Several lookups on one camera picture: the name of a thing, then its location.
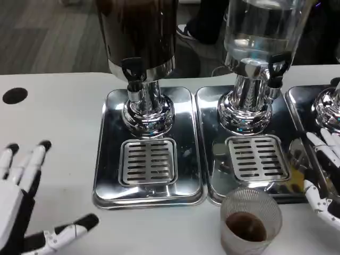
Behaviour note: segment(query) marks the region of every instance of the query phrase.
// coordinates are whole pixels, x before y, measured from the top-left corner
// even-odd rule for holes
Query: white table
[[[323,84],[340,75],[340,65],[292,67],[284,90]],[[163,80],[162,86],[233,84],[234,75]],[[34,74],[0,76],[0,95],[24,87],[28,97],[16,105],[1,104],[0,147],[17,142],[24,152],[42,139],[53,146],[42,180],[29,233],[48,230],[86,213],[100,224],[59,255],[224,254],[219,238],[219,208],[208,200],[194,207],[106,211],[91,201],[101,109],[106,95],[126,84],[110,74]],[[282,205],[283,227],[265,254],[339,254],[340,234],[322,222],[309,205]]]

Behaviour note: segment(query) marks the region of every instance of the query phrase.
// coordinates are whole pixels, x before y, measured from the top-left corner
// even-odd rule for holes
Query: clear plastic cup
[[[262,191],[238,188],[228,193],[222,202],[221,243],[228,255],[261,254],[281,226],[278,204]]]

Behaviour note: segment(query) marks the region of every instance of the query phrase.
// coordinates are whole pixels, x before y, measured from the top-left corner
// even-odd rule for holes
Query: black circle
[[[2,96],[2,101],[8,105],[14,105],[20,103],[27,98],[28,91],[24,88],[14,88],[7,91]]]

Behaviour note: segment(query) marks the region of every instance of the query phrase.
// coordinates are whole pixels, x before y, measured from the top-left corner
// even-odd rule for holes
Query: black tap handle
[[[269,69],[269,81],[268,87],[273,89],[278,89],[282,87],[282,78],[283,74],[289,68],[289,65],[292,61],[292,53],[291,52],[283,52],[277,55],[273,55],[269,58],[268,69]],[[281,69],[278,71],[274,70],[274,64],[284,62]]]
[[[340,77],[336,77],[336,78],[333,78],[331,81],[330,81],[330,85],[334,88],[336,88],[338,86],[340,82]]]
[[[121,61],[122,71],[128,81],[145,81],[147,71],[141,57],[125,58]]]
[[[289,65],[292,61],[292,53],[291,52],[283,52],[277,55],[273,55],[269,58],[268,68],[270,77],[282,77],[283,74],[288,70]],[[274,70],[274,64],[284,62],[283,66],[280,70]]]

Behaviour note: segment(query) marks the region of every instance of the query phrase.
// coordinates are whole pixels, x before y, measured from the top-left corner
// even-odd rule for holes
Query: brown liquid
[[[228,228],[238,237],[250,242],[262,242],[267,238],[262,221],[248,212],[231,214],[226,222]]]
[[[177,0],[96,0],[111,62],[141,57],[146,69],[174,55]]]

